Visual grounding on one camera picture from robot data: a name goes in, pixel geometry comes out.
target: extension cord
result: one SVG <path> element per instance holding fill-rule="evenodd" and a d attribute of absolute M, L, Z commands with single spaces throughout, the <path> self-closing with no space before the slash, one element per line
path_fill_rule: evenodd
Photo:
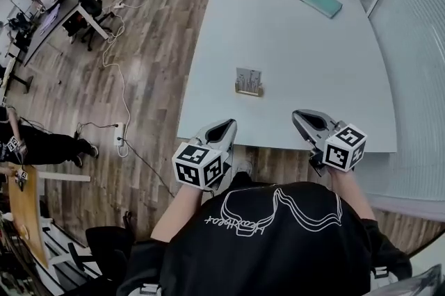
<path fill-rule="evenodd" d="M 118 126 L 114 129 L 114 145 L 115 147 L 122 147 L 124 145 L 124 131 L 125 131 L 125 124 L 118 123 Z"/>

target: floor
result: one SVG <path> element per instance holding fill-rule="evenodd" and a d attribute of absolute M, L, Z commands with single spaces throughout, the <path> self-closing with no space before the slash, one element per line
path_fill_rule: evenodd
<path fill-rule="evenodd" d="M 116 0 L 102 0 L 105 6 Z M 175 193 L 171 156 L 180 141 L 176 139 L 181 100 L 187 83 L 193 51 L 207 0 L 134 0 L 125 2 L 138 9 L 115 10 L 125 22 L 124 33 L 105 53 L 109 44 L 97 37 L 93 51 L 66 34 L 53 34 L 32 64 L 49 75 L 35 75 L 31 91 L 13 83 L 8 103 L 20 115 L 43 124 L 55 133 L 73 134 L 77 123 L 107 125 L 126 122 L 122 104 L 122 81 L 117 63 L 126 80 L 125 99 L 131 112 L 127 139 L 136 151 L 163 177 Z M 120 18 L 104 25 L 116 33 Z M 20 76 L 32 74 L 21 68 Z M 89 174 L 91 183 L 47 181 L 45 192 L 55 222 L 81 242 L 84 231 L 101 225 L 122 225 L 122 215 L 131 211 L 137 238 L 150 235 L 171 197 L 156 175 L 131 151 L 118 156 L 113 146 L 113 128 L 86 126 L 83 136 L 99 145 L 97 160 L 84 159 L 82 170 L 72 163 L 46 167 L 48 171 Z M 318 181 L 308 167 L 307 152 L 280 149 L 235 147 L 238 161 L 248 158 L 260 181 Z M 380 227 L 402 250 L 410 252 L 436 236 L 445 225 L 438 222 L 378 211 Z"/>

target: table leg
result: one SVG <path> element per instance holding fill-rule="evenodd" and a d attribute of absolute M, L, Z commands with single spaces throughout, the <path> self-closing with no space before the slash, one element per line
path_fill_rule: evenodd
<path fill-rule="evenodd" d="M 13 55 L 13 54 L 11 54 L 11 53 L 8 53 L 8 55 L 9 55 L 11 58 L 14 58 L 15 61 L 18 61 L 20 64 L 23 64 L 23 60 L 20 60 L 17 56 L 15 56 L 15 55 Z"/>
<path fill-rule="evenodd" d="M 41 179 L 66 180 L 66 181 L 85 181 L 85 182 L 90 182 L 91 181 L 91 176 L 88 176 L 88 175 L 61 174 L 59 172 L 39 171 L 38 172 L 38 176 Z"/>
<path fill-rule="evenodd" d="M 29 88 L 31 87 L 31 83 L 33 82 L 34 76 L 28 77 L 26 81 L 22 80 L 20 77 L 15 76 L 12 73 L 10 74 L 10 77 L 12 80 L 16 80 L 17 82 L 20 82 L 22 85 L 24 85 L 26 88 L 26 93 L 29 92 Z"/>
<path fill-rule="evenodd" d="M 103 28 L 87 13 L 86 10 L 83 9 L 82 6 L 78 5 L 76 9 L 79 11 L 79 13 L 82 15 L 83 18 L 100 34 L 101 37 L 103 37 L 105 40 L 109 38 L 106 31 L 103 30 Z"/>
<path fill-rule="evenodd" d="M 77 254 L 79 256 L 90 256 L 91 255 L 91 249 L 90 248 L 78 249 L 77 250 Z M 50 265 L 55 265 L 55 264 L 66 263 L 67 261 L 72 261 L 72 256 L 71 256 L 70 253 L 66 253 L 66 254 L 62 254 L 62 255 L 58 255 L 58 256 L 53 256 L 52 258 L 49 259 L 49 264 Z"/>
<path fill-rule="evenodd" d="M 59 79 L 55 78 L 54 75 L 50 75 L 47 72 L 42 71 L 41 69 L 38 69 L 37 67 L 35 67 L 32 64 L 28 64 L 28 66 L 26 66 L 28 69 L 30 69 L 31 71 L 36 72 L 39 75 L 42 75 L 44 77 L 46 77 L 48 80 L 54 81 L 56 82 L 58 85 L 60 85 L 62 83 L 62 81 L 60 81 Z"/>

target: desk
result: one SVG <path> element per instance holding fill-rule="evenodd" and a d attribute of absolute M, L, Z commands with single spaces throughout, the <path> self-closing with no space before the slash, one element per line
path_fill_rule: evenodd
<path fill-rule="evenodd" d="M 28 48 L 24 59 L 24 66 L 27 66 L 29 61 L 37 53 L 38 49 L 49 40 L 49 36 L 52 32 L 60 28 L 60 26 L 75 12 L 79 12 L 85 20 L 105 39 L 108 39 L 108 34 L 102 29 L 102 27 L 83 9 L 80 5 L 79 0 L 64 0 L 60 4 L 60 8 L 57 14 L 56 20 L 43 32 L 41 35 L 40 27 L 35 31 L 31 43 Z"/>
<path fill-rule="evenodd" d="M 20 165 L 10 163 L 17 171 Z M 28 173 L 28 181 L 25 183 L 23 191 L 15 183 L 14 177 L 8 178 L 9 203 L 11 213 L 14 218 L 14 226 L 19 232 L 20 237 L 31 250 L 31 253 L 46 268 L 50 264 L 59 262 L 49 257 L 49 251 L 45 247 L 45 241 L 42 231 L 42 218 L 40 217 L 40 203 L 38 194 L 38 179 L 60 179 L 68 181 L 91 181 L 89 176 L 57 174 L 53 172 L 39 172 L 34 166 L 26 165 L 24 170 Z"/>
<path fill-rule="evenodd" d="M 327 113 L 368 134 L 366 151 L 395 152 L 388 76 L 359 0 L 329 19 L 299 0 L 209 0 L 177 135 L 238 121 L 235 143 L 310 148 L 291 121 L 299 108 Z M 236 68 L 262 71 L 263 97 L 235 93 Z"/>

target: sneaker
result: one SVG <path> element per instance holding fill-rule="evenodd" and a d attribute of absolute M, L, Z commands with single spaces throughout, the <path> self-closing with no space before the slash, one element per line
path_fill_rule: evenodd
<path fill-rule="evenodd" d="M 90 145 L 91 145 L 91 152 L 89 155 L 92 156 L 93 158 L 98 158 L 99 157 L 99 148 L 91 143 L 90 143 Z"/>
<path fill-rule="evenodd" d="M 72 159 L 72 162 L 73 162 L 78 168 L 82 168 L 82 166 L 83 166 L 82 158 L 81 158 L 79 155 L 76 156 L 74 159 Z"/>
<path fill-rule="evenodd" d="M 236 167 L 235 175 L 239 172 L 247 172 L 249 176 L 252 176 L 253 166 L 250 161 L 241 161 Z"/>

